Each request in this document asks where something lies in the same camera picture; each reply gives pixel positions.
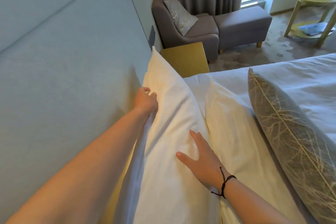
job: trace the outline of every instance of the nightstand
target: nightstand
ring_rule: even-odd
[[[209,73],[202,42],[163,49],[161,55],[182,78]]]

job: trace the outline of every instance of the gray decorative pillow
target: gray decorative pillow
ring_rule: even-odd
[[[173,19],[175,27],[181,35],[185,36],[191,27],[198,21],[198,18],[188,13],[178,0],[165,0],[164,2]]]
[[[320,224],[335,224],[336,145],[290,96],[251,68],[248,87],[255,115],[296,192]]]

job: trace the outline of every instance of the bracelet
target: bracelet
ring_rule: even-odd
[[[216,194],[217,196],[220,196],[220,197],[224,197],[224,198],[225,198],[225,196],[224,196],[224,188],[225,188],[225,184],[226,184],[227,181],[230,180],[231,178],[235,178],[235,179],[237,179],[237,177],[234,176],[234,175],[229,175],[228,178],[225,180],[225,176],[224,176],[224,173],[223,173],[223,171],[222,171],[222,167],[219,167],[219,168],[220,168],[220,171],[221,171],[221,173],[222,173],[222,175],[223,175],[223,180],[224,180],[223,185],[222,185],[222,193],[221,193],[221,194],[217,194],[217,193],[215,193],[215,192],[213,192],[213,191],[212,191],[211,193]]]

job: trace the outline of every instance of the yellow side table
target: yellow side table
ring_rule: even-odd
[[[182,78],[209,73],[202,42],[163,49],[161,55]]]
[[[296,18],[297,12],[300,9],[300,6],[301,5],[311,5],[311,4],[326,6],[326,10],[324,11],[320,20],[319,21],[300,22],[300,23],[297,23],[297,24],[293,25],[293,22]],[[319,38],[316,45],[317,45],[318,48],[321,47],[324,40],[326,39],[327,35],[331,34],[330,30],[332,29],[332,27],[336,23],[336,10],[334,11],[333,15],[331,16],[331,18],[330,18],[329,22],[327,23],[327,26],[325,27],[325,30],[322,34],[318,34],[318,35],[314,35],[314,36],[307,36],[307,35],[303,34],[298,29],[298,27],[303,26],[303,25],[312,24],[312,23],[323,22],[325,20],[325,18],[327,17],[327,15],[329,14],[330,10],[334,7],[335,4],[336,4],[336,0],[297,0],[295,8],[292,12],[291,18],[288,22],[288,26],[287,26],[287,29],[285,31],[285,36],[288,36],[289,32],[291,31],[291,33],[293,35],[296,35],[296,36],[299,36],[299,37]]]

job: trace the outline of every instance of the headboard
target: headboard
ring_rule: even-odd
[[[3,223],[130,110],[151,51],[132,0],[0,3]]]

